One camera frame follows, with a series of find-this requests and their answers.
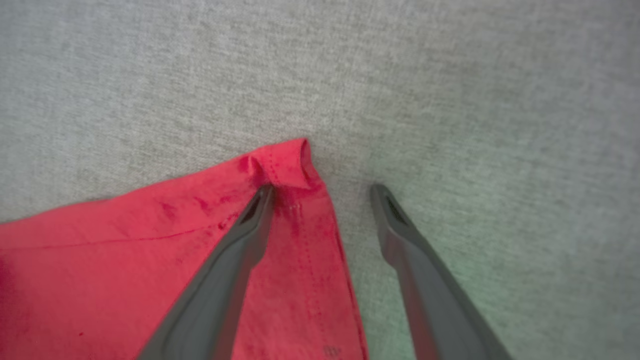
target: fabric fold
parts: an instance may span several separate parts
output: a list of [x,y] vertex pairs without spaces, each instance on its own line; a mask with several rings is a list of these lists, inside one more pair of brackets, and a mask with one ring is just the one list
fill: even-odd
[[132,359],[257,188],[277,187],[234,359],[367,359],[306,139],[0,225],[0,357]]

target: red fabric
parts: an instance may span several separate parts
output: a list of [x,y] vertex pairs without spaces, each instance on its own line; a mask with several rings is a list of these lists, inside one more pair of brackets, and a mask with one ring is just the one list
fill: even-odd
[[368,359],[306,140],[0,225],[0,358],[132,359],[257,188],[278,188],[234,359]]

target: seam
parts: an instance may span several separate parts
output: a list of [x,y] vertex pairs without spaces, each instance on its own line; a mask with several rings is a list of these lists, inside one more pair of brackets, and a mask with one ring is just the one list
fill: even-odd
[[280,180],[278,178],[278,174],[276,174],[276,170],[273,167],[273,153],[272,152],[269,153],[269,168],[271,168],[271,174],[273,175],[275,183],[276,184],[280,184]]
[[212,227],[211,225],[208,226],[202,226],[202,227],[197,227],[196,229],[192,229],[192,230],[187,230],[187,231],[183,231],[181,233],[177,233],[177,234],[171,234],[171,235],[166,235],[166,236],[159,236],[157,238],[138,238],[138,239],[114,239],[114,240],[103,240],[103,241],[96,241],[94,243],[80,243],[80,244],[69,244],[69,245],[55,245],[55,246],[34,246],[34,247],[14,247],[14,248],[8,248],[8,249],[0,249],[1,251],[24,251],[24,252],[28,252],[30,250],[49,250],[49,249],[64,249],[64,248],[69,248],[69,247],[80,247],[80,246],[91,246],[91,245],[101,245],[101,244],[107,244],[107,243],[126,243],[126,242],[132,242],[132,241],[152,241],[152,240],[162,240],[162,239],[168,239],[168,238],[173,238],[174,236],[179,236],[179,235],[184,235],[184,234],[189,234],[189,233],[193,233],[195,231],[198,230],[202,230],[202,229],[207,229],[209,227]]

